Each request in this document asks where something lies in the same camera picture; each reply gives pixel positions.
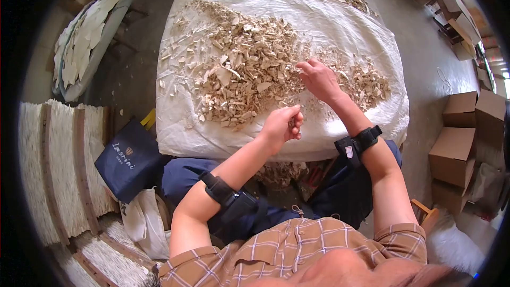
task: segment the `plaid shirt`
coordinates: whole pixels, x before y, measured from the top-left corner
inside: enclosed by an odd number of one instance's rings
[[[372,240],[335,218],[296,218],[222,250],[205,246],[177,255],[160,268],[159,277],[163,287],[240,286],[262,277],[289,278],[326,252],[346,247],[370,269],[389,258],[427,264],[425,232],[418,225],[392,225]]]

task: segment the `navy blue pants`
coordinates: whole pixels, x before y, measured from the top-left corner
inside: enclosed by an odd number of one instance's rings
[[[386,141],[399,166],[402,165],[400,152],[393,141]],[[196,170],[212,171],[218,163],[202,158],[176,158],[171,160],[163,173],[162,192],[170,202],[177,206],[188,193],[189,189],[198,182],[198,175],[185,167]],[[313,210],[314,218],[338,214],[340,219],[355,229],[358,229],[373,209],[372,205],[372,181],[365,167],[360,166],[352,169],[346,159],[337,158],[332,168],[307,201],[307,205]],[[209,230],[215,236],[228,244],[236,239],[247,240],[257,234],[253,232],[257,210],[232,221],[222,224],[218,216],[209,220]],[[292,218],[298,218],[299,214],[293,210],[281,207],[269,206],[264,219],[264,226],[256,226],[260,232],[271,228],[281,222]]]

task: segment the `hand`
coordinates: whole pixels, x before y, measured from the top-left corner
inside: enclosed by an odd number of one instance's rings
[[[317,59],[298,62],[296,67],[303,69],[304,73],[300,73],[299,77],[317,99],[331,105],[334,99],[343,94],[335,73]]]
[[[271,155],[277,154],[283,144],[293,138],[301,138],[301,125],[303,125],[303,114],[300,105],[283,107],[271,112],[267,117],[262,130],[257,138],[263,140],[271,149]],[[294,118],[294,125],[289,126],[289,121]]]

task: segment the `navy blue bag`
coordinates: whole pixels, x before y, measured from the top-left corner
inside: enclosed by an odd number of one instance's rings
[[[154,183],[170,158],[159,153],[158,143],[140,121],[131,119],[105,146],[95,166],[113,195],[127,204]]]

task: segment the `wooden chair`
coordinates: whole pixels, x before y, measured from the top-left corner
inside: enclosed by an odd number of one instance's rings
[[[425,234],[429,234],[439,218],[439,210],[437,208],[430,210],[414,198],[411,200],[411,206],[417,207],[416,219],[418,224],[423,228]]]

